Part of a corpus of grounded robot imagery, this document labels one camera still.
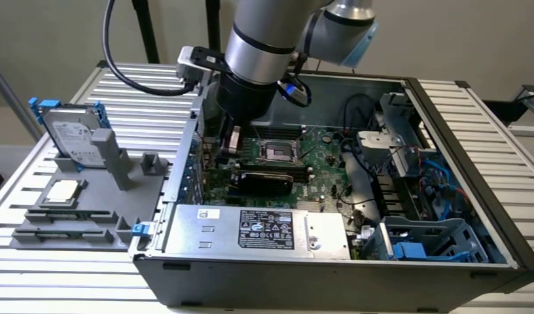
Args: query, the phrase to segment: motherboard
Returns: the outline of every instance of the motherboard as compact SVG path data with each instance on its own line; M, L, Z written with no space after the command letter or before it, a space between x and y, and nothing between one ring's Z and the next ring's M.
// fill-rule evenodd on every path
M250 135L241 157L205 170L205 204L340 212L337 191L349 184L340 132L314 127Z

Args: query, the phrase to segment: slotted metal workbench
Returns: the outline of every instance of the slotted metal workbench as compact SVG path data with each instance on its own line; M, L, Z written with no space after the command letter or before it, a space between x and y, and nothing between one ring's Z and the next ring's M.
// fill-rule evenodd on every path
M149 86L182 87L171 66L123 64L121 69ZM534 163L528 152L471 89L453 82L421 83L534 250ZM130 155L158 151L173 162L194 97L195 94L170 98L143 94L99 68L72 102L103 101L118 142ZM50 160L55 154L46 135L0 191L0 313L217 312L169 309L159 304L127 253L10 248L14 229L23 223L26 210L56 171ZM534 283L513 294L481 296L453 313L534 314Z

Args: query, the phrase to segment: white wall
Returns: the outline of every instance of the white wall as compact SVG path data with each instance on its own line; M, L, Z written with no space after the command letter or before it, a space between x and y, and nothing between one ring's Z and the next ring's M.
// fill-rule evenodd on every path
M0 0L0 70L20 99L75 94L103 58L106 2ZM534 84L534 0L374 2L380 33L358 72L467 80L496 99ZM161 57L173 63L183 45L207 45L205 0L150 3ZM223 42L237 3L222 0ZM118 61L146 62L131 0L118 0L111 45Z

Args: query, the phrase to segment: green circuit board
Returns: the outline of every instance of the green circuit board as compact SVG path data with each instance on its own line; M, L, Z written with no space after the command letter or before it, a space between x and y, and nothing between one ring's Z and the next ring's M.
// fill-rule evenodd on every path
M330 143L322 141L330 136ZM265 157L266 143L276 145L294 145L294 162L270 161ZM297 208L300 201L320 203L324 212L338 212L337 199L332 197L332 187L341 191L348 186L348 177L344 167L340 167L340 140L333 140L333 134L322 128L312 128L297 140L244 139L244 154L238 161L230 164L245 163L256 166L284 166L298 169L312 168L309 175L314 178L308 183L296 182L290 195L277 198L245 196L238 193L238 187L231 184L234 166L227 169L207 169L205 171L205 202L209 205L231 205L269 208Z

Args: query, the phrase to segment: hard drive label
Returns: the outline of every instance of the hard drive label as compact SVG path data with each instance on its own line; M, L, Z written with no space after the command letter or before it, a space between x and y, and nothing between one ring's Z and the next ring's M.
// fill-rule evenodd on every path
M241 211L238 244L245 249L294 250L293 213Z
M102 167L105 160L99 148L91 144L90 128L83 123L60 121L54 122L54 127L71 159L87 167Z

